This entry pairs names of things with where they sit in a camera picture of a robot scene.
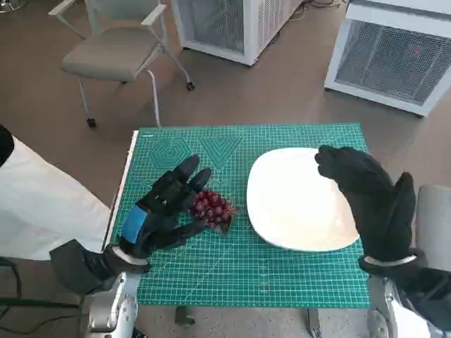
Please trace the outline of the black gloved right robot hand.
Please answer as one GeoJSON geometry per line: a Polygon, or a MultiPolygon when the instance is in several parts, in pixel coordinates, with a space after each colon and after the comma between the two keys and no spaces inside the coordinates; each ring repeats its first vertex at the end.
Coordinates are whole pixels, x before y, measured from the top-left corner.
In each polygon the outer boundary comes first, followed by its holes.
{"type": "Polygon", "coordinates": [[[377,261],[409,255],[416,207],[410,173],[393,182],[370,154],[351,147],[323,145],[315,155],[318,172],[333,180],[350,205],[364,254],[377,261]]]}

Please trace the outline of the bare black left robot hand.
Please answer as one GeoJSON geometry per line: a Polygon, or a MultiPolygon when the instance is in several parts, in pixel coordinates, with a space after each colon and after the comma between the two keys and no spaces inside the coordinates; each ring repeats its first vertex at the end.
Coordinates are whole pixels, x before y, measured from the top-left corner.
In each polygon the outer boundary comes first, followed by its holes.
{"type": "Polygon", "coordinates": [[[179,224],[181,213],[193,205],[211,177],[211,169],[195,172],[199,157],[192,155],[164,173],[152,189],[130,209],[123,223],[118,245],[133,258],[145,259],[161,249],[186,244],[206,227],[206,217],[179,224]]]}

